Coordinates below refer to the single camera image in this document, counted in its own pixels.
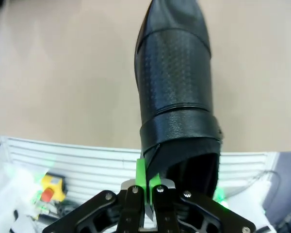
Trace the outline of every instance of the screw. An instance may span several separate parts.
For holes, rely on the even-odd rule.
[[[111,193],[107,193],[105,198],[106,198],[106,200],[111,200],[112,199],[112,194]]]
[[[249,227],[243,227],[242,228],[242,233],[250,233],[250,228]]]
[[[163,188],[163,186],[158,186],[158,187],[156,188],[156,190],[157,190],[159,193],[162,193],[162,192],[164,191],[164,188]]]
[[[132,188],[132,192],[133,192],[133,193],[138,193],[138,187],[135,186],[134,188]]]
[[[183,195],[184,195],[186,198],[190,198],[190,197],[192,196],[192,194],[191,194],[188,190],[184,191],[184,192],[183,192]]]

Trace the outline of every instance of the cable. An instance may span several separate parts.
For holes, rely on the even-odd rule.
[[[273,171],[273,170],[264,170],[264,171],[262,171],[257,176],[253,177],[253,180],[252,180],[252,182],[249,185],[247,185],[246,187],[240,188],[239,190],[237,190],[234,193],[229,194],[228,196],[225,197],[224,200],[226,200],[228,198],[231,198],[231,197],[233,197],[235,195],[238,195],[238,194],[244,192],[245,190],[247,190],[248,188],[250,188],[252,185],[254,185],[259,179],[261,179],[263,176],[265,176],[265,175],[267,175],[269,173],[272,173],[272,174],[274,174],[274,175],[276,175],[278,177],[278,183],[277,183],[277,187],[276,187],[275,193],[274,193],[274,195],[271,198],[270,204],[266,208],[266,210],[267,210],[272,205],[272,203],[273,203],[273,201],[275,199],[275,196],[277,195],[278,189],[279,189],[279,187],[281,185],[281,177],[280,177],[279,173],[276,172],[276,171]]]
[[[271,231],[271,229],[269,226],[264,226],[264,227],[257,229],[256,233],[266,233],[266,232],[270,232],[270,231]]]
[[[64,200],[62,202],[55,204],[59,218],[69,214],[71,211],[75,210],[79,206],[80,206],[79,204],[70,200]]]

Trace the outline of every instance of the beige floor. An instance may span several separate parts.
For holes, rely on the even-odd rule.
[[[139,148],[133,52],[149,0],[0,11],[0,134]],[[224,151],[291,150],[291,0],[201,0]]]

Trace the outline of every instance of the green led light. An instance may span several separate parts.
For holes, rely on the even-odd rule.
[[[32,204],[36,204],[37,201],[39,201],[39,200],[41,199],[42,193],[43,193],[42,190],[38,190],[38,191],[35,193],[35,196],[31,199],[31,203],[32,203]]]
[[[228,209],[228,203],[225,200],[221,201],[220,204]]]
[[[221,202],[221,201],[223,201],[225,199],[225,193],[224,193],[223,188],[217,187],[215,189],[213,199],[216,202]]]

